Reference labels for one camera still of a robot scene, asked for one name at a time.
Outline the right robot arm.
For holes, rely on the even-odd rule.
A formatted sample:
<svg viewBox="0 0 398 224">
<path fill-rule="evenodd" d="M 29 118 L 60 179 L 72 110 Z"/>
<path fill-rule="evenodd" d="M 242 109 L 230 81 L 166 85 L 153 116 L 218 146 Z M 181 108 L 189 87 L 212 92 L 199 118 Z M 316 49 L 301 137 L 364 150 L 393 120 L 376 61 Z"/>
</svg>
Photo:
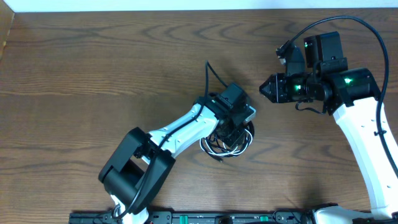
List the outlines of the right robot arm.
<svg viewBox="0 0 398 224">
<path fill-rule="evenodd" d="M 305 38 L 302 52 L 289 44 L 280 57 L 284 73 L 271 75 L 259 91 L 272 103 L 323 102 L 346 136 L 359 165 L 370 212 L 324 204 L 301 217 L 302 223 L 397 223 L 397 143 L 377 103 L 381 91 L 367 68 L 348 68 L 337 32 Z"/>
</svg>

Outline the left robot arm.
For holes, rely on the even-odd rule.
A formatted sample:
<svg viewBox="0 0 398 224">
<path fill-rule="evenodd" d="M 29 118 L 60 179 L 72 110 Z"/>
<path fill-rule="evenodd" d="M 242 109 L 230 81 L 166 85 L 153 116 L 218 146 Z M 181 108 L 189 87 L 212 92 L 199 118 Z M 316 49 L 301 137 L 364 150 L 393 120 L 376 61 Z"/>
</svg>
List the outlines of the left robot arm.
<svg viewBox="0 0 398 224">
<path fill-rule="evenodd" d="M 123 138 L 98 175 L 116 202 L 113 220 L 137 222 L 159 192 L 177 156 L 199 142 L 217 161 L 236 157 L 249 146 L 253 134 L 246 127 L 252 109 L 248 95 L 237 84 L 222 93 L 205 93 L 190 111 L 158 130 L 136 127 Z"/>
</svg>

